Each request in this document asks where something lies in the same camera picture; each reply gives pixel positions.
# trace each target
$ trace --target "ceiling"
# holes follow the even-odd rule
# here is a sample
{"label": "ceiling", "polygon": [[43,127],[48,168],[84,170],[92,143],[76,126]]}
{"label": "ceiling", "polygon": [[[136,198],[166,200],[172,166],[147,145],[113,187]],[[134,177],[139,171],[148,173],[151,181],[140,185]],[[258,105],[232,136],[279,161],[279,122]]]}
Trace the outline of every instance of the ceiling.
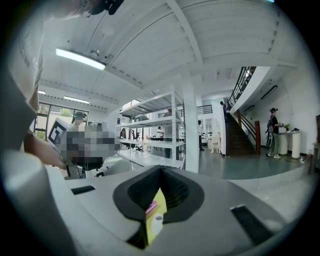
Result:
{"label": "ceiling", "polygon": [[[125,0],[113,16],[103,12],[55,19],[45,24],[40,89],[49,97],[68,94],[89,100],[106,111],[154,96],[146,90],[153,81],[183,65],[203,62],[200,67],[206,71],[200,69],[197,94],[232,90],[241,62],[215,68],[208,66],[210,61],[232,54],[270,55],[280,18],[265,0]],[[98,50],[95,58],[107,64],[106,70],[56,56],[57,47],[87,56]],[[285,61],[294,61],[290,49],[281,53]],[[274,76],[281,77],[281,69]],[[157,90],[152,91],[160,94],[164,89]]]}

